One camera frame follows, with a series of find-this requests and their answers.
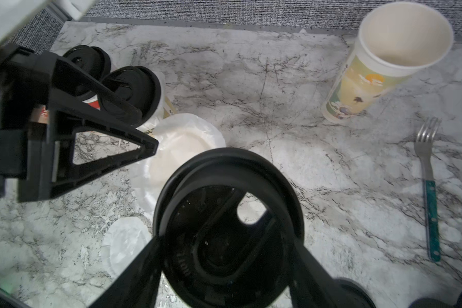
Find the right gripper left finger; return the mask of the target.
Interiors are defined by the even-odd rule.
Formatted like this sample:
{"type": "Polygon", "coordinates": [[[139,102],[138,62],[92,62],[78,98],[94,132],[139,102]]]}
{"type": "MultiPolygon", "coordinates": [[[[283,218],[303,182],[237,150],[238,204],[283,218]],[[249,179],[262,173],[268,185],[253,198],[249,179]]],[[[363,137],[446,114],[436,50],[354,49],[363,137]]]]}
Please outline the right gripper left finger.
{"type": "Polygon", "coordinates": [[[162,257],[162,239],[154,237],[91,307],[154,307],[162,257]]]}

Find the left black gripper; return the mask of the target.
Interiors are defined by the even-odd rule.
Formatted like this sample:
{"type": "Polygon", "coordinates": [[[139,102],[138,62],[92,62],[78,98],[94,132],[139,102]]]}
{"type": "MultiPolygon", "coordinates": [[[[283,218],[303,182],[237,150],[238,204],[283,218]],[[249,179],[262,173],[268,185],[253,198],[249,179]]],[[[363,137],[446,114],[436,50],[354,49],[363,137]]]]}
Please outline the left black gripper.
{"type": "Polygon", "coordinates": [[[15,178],[20,202],[58,198],[155,155],[158,142],[132,124],[141,111],[69,60],[9,44],[0,48],[0,198],[15,178]],[[77,76],[101,110],[68,93],[77,76]],[[48,119],[39,123],[45,110],[48,119]]]}

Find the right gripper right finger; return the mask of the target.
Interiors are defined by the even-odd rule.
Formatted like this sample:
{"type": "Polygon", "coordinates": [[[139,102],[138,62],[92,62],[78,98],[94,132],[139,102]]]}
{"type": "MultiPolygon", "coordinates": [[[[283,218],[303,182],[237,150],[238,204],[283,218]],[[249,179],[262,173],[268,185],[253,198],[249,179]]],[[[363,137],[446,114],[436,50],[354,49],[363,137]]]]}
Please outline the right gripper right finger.
{"type": "Polygon", "coordinates": [[[354,307],[350,297],[299,240],[290,253],[293,307],[354,307]]]}

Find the red patterned paper cup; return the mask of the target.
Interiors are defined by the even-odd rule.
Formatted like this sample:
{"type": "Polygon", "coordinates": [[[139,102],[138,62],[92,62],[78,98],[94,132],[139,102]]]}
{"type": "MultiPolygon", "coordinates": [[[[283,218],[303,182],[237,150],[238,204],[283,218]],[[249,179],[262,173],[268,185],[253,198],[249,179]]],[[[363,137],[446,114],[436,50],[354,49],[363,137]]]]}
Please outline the red patterned paper cup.
{"type": "Polygon", "coordinates": [[[101,110],[99,99],[98,99],[97,95],[94,95],[93,97],[91,97],[89,99],[83,100],[83,102],[86,103],[87,105],[95,108],[96,110],[101,110]]]}

